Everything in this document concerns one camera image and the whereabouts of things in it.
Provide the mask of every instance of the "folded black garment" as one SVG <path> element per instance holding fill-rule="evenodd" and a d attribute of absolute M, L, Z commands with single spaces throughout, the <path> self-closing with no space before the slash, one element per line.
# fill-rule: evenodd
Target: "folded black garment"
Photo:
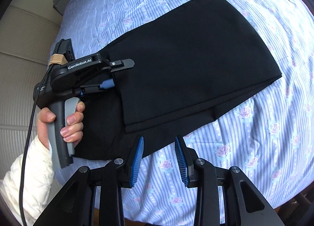
<path fill-rule="evenodd" d="M 116 88 L 86 103 L 75 156 L 114 159 L 136 135 L 144 156 L 215 121 L 281 77 L 263 40 L 226 0 L 191 0 L 107 45 Z"/>

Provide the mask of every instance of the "human hand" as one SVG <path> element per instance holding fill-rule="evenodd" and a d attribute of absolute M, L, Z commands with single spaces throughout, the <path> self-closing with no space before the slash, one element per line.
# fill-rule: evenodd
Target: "human hand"
<path fill-rule="evenodd" d="M 74 143 L 76 146 L 83 137 L 83 123 L 84 118 L 83 111 L 85 110 L 85 104 L 79 102 L 76 106 L 76 112 L 68 116 L 68 126 L 61 129 L 60 133 L 64 137 L 64 141 L 67 143 Z M 40 142 L 49 150 L 47 123 L 53 122 L 56 116 L 47 107 L 43 108 L 37 121 L 37 135 Z"/>

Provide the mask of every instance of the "blue striped bedsheet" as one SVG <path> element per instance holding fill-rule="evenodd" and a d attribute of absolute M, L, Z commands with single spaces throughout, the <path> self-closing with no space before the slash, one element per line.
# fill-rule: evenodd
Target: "blue striped bedsheet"
<path fill-rule="evenodd" d="M 187 1 L 71 0 L 56 42 L 71 38 L 76 58 L 86 56 Z M 314 180 L 314 17 L 301 0 L 227 1 L 259 33 L 283 77 L 184 139 L 215 166 L 239 166 L 275 208 Z M 105 164 L 75 158 L 56 177 L 63 184 L 81 165 Z M 196 190 L 181 182 L 174 144 L 144 158 L 135 187 L 123 189 L 125 217 L 157 225 L 193 225 L 195 200 Z"/>

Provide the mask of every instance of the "black cable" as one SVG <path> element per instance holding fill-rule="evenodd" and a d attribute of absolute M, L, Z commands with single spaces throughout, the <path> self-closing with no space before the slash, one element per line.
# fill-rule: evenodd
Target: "black cable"
<path fill-rule="evenodd" d="M 19 195 L 18 195 L 18 206 L 19 206 L 19 210 L 20 210 L 21 220 L 22 220 L 23 226 L 27 226 L 26 220 L 25 220 L 25 215 L 24 215 L 24 209 L 23 209 L 23 188 L 24 188 L 24 174 L 25 174 L 26 155 L 27 155 L 27 152 L 28 152 L 30 135 L 32 133 L 32 126 L 33 126 L 35 109 L 36 109 L 36 104 L 37 104 L 37 100 L 38 100 L 38 97 L 39 97 L 39 93 L 40 93 L 42 85 L 43 85 L 45 79 L 47 78 L 48 74 L 50 73 L 53 65 L 54 64 L 51 64 L 49 66 L 45 76 L 43 77 L 43 79 L 42 79 L 42 81 L 40 83 L 39 91 L 38 91 L 37 96 L 36 96 L 36 98 L 34 100 L 32 114 L 31 114 L 30 120 L 29 120 L 28 133 L 27 133 L 27 138 L 26 138 L 26 143 L 25 143 L 25 148 L 24 148 L 24 154 L 23 154 L 23 160 L 22 160 L 20 190 L 19 190 Z"/>

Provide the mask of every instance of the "beige leather sofa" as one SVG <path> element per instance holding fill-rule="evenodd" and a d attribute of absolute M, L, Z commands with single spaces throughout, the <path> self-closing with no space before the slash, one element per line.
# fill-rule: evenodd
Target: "beige leather sofa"
<path fill-rule="evenodd" d="M 33 88 L 46 72 L 60 28 L 62 16 L 52 1 L 13 0 L 0 20 L 0 179 L 24 150 Z M 51 198 L 59 188 L 55 181 Z"/>

